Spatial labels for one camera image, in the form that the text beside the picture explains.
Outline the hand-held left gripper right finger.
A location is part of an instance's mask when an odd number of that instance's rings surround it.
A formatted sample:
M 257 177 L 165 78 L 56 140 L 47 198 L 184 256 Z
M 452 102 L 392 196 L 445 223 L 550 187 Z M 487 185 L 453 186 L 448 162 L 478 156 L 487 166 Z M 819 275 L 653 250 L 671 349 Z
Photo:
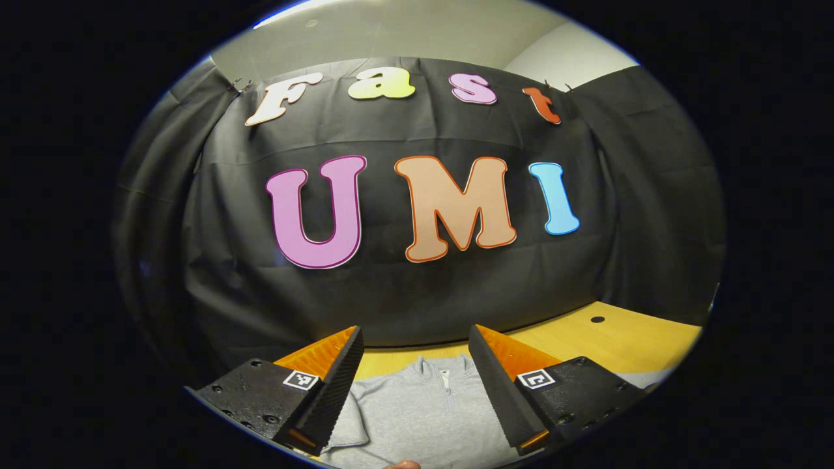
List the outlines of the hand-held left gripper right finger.
M 586 356 L 561 360 L 481 324 L 468 352 L 519 456 L 563 448 L 648 395 Z

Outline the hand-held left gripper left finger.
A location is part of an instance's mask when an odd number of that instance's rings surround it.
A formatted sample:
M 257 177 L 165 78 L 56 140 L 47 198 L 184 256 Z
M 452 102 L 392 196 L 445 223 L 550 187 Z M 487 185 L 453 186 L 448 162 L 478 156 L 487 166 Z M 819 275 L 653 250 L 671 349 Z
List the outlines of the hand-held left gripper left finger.
M 221 418 L 276 445 L 319 456 L 336 427 L 366 345 L 359 326 L 311 335 L 211 326 L 194 333 L 188 389 Z

